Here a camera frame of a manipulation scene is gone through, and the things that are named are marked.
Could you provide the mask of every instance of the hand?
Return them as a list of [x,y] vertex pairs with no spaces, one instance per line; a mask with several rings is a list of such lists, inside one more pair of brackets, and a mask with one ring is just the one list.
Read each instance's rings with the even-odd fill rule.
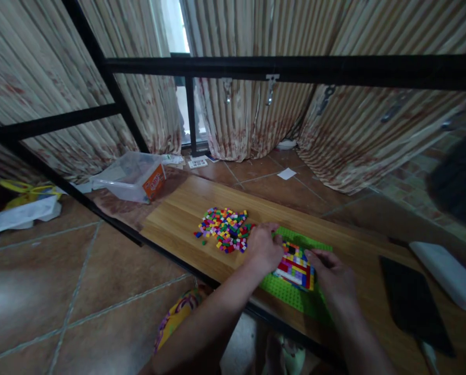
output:
[[354,272],[331,252],[312,249],[306,257],[318,275],[318,284],[334,318],[359,312]]
[[280,226],[276,223],[262,223],[252,229],[248,238],[245,263],[264,277],[274,271],[285,253],[281,235],[271,236]]

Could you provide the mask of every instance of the green lego brick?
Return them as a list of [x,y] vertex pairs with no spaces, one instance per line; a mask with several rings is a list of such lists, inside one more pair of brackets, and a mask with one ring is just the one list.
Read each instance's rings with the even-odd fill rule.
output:
[[[331,246],[310,239],[284,227],[279,227],[276,234],[281,234],[284,241],[291,242],[304,249],[319,248],[325,251],[333,250]],[[328,326],[333,325],[332,318],[326,309],[325,301],[318,287],[318,283],[314,284],[314,291],[306,292],[270,273],[261,282],[260,288],[301,311],[305,315]]]

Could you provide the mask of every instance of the colorful cloth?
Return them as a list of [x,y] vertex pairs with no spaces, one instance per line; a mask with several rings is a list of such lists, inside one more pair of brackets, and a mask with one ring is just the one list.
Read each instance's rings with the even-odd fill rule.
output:
[[160,324],[158,336],[155,340],[155,353],[160,350],[165,341],[186,319],[191,311],[197,308],[205,299],[207,293],[203,288],[196,288],[184,293],[177,303],[169,310]]

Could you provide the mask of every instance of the wooden tabletop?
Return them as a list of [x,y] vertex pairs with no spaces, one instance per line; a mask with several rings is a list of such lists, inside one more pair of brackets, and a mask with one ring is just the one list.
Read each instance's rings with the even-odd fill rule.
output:
[[[429,371],[413,337],[399,330],[392,320],[378,255],[422,272],[427,276],[457,352],[455,359],[437,353],[438,369],[441,375],[466,374],[466,311],[449,299],[412,253],[403,247],[196,176],[189,177],[146,218],[141,234],[218,282],[223,282],[243,262],[244,254],[238,251],[225,254],[216,248],[216,239],[208,238],[203,246],[201,239],[193,236],[210,207],[247,210],[247,223],[277,222],[332,246],[335,254],[355,271],[363,313],[401,374],[429,374]],[[255,292],[254,300],[311,339],[338,351],[333,330],[263,290]]]

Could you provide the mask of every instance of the plastic storage box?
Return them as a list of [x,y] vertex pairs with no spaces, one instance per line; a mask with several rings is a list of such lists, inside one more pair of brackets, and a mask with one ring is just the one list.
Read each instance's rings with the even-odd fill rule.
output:
[[129,151],[92,180],[124,201],[149,203],[166,179],[161,162],[160,155]]

